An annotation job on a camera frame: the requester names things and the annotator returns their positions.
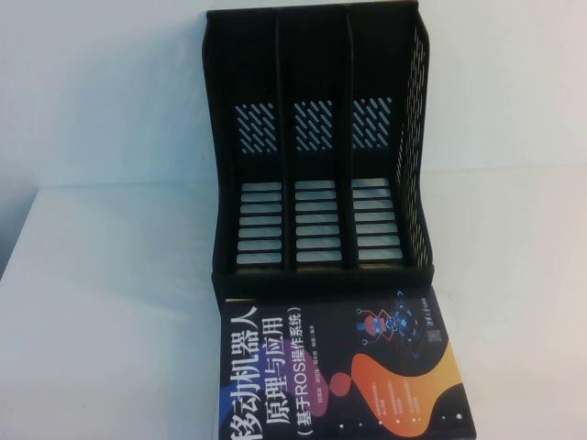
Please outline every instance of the white table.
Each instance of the white table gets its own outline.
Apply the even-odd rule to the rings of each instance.
[[[215,185],[39,192],[0,284],[0,438],[205,439]]]
[[[586,176],[423,177],[482,440],[587,435]],[[1,439],[211,438],[215,187],[39,193],[0,283]]]

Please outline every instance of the book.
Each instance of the book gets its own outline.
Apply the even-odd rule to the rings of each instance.
[[[431,287],[221,316],[219,440],[476,437]]]

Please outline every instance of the orange shape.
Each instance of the orange shape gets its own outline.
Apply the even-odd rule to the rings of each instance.
[[[353,358],[351,371],[373,414],[389,431],[404,437],[423,434],[438,397],[462,383],[450,343],[440,362],[423,376],[400,376],[363,354]]]

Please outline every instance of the black file organizer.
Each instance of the black file organizer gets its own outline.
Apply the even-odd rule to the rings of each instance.
[[[417,2],[210,11],[218,303],[430,285]]]

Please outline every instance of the ventilation hole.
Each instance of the ventilation hole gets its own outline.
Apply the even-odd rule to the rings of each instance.
[[[389,188],[372,188],[365,190],[354,190],[353,196],[355,199],[370,199],[375,197],[391,197],[392,192]]]
[[[395,220],[395,213],[386,211],[382,213],[355,213],[356,222],[384,222]]]
[[[336,197],[334,191],[304,191],[295,194],[295,200],[333,200]]]
[[[296,150],[316,152],[332,149],[332,102],[294,104]]]
[[[276,203],[267,204],[242,204],[240,212],[242,214],[264,214],[264,213],[280,213],[282,206]]]
[[[389,181],[384,178],[376,179],[355,179],[352,181],[353,188],[367,188],[367,187],[389,187]]]
[[[398,236],[359,236],[357,243],[360,248],[385,248],[388,246],[399,246]]]
[[[400,248],[392,249],[359,249],[359,260],[402,259],[404,254]]]
[[[391,234],[397,232],[395,223],[367,223],[357,225],[357,234]]]
[[[241,202],[279,202],[280,192],[247,192],[240,197]]]
[[[307,212],[307,211],[336,211],[337,204],[336,202],[304,202],[304,203],[296,203],[295,210],[298,212]]]
[[[282,218],[278,216],[258,215],[255,217],[240,217],[241,226],[280,225]]]
[[[298,249],[340,248],[340,238],[335,236],[324,236],[318,238],[298,238],[296,245]]]
[[[238,236],[241,238],[279,237],[281,234],[280,227],[247,227],[238,231]]]
[[[331,236],[338,234],[336,225],[298,226],[295,229],[298,236]]]
[[[334,188],[334,181],[297,181],[296,190],[319,190]]]
[[[305,214],[297,215],[295,221],[298,224],[303,223],[335,223],[338,221],[337,214]]]
[[[281,240],[242,240],[238,242],[238,250],[279,250],[282,248]]]
[[[282,261],[282,254],[279,253],[260,253],[260,254],[238,254],[238,264],[268,264],[279,263]]]
[[[355,200],[355,209],[368,211],[371,209],[391,209],[393,207],[391,200]]]
[[[243,183],[242,191],[279,191],[282,184],[279,181],[270,181],[262,183]]]
[[[235,107],[243,154],[277,152],[273,104],[246,104]]]
[[[339,250],[315,250],[311,252],[298,252],[297,260],[301,263],[341,261],[342,255]]]
[[[392,98],[355,101],[353,113],[353,148],[387,148]]]

